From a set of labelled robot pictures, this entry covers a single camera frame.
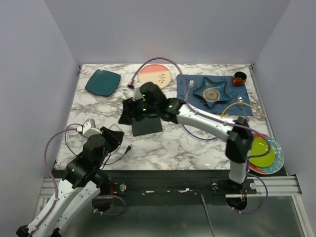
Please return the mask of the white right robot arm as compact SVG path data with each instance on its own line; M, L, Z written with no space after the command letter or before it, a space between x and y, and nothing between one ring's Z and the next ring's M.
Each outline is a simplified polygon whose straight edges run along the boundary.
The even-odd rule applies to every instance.
M245 188L253 135L244 118L233 120L199 112L184 100L167 98L152 82L136 88L133 97L123 100L122 105L119 124L132 125L145 118L160 118L200 129L225 142L225 155L230 160L228 190L237 194Z

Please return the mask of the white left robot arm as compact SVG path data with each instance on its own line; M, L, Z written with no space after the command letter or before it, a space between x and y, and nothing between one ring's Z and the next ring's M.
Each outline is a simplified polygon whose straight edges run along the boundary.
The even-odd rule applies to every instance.
M68 163L60 181L53 175L54 193L38 216L28 225L18 228L19 237L59 237L71 218L98 195L125 201L114 194L110 177L101 174L100 167L106 157L123 141L124 132L105 127L81 125L63 130L76 131L87 138L82 152Z

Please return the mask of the black network switch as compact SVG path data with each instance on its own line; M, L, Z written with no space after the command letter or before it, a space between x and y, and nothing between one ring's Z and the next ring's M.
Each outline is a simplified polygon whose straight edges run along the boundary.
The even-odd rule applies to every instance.
M162 132L160 118L145 118L142 121L136 121L132 125L134 137Z

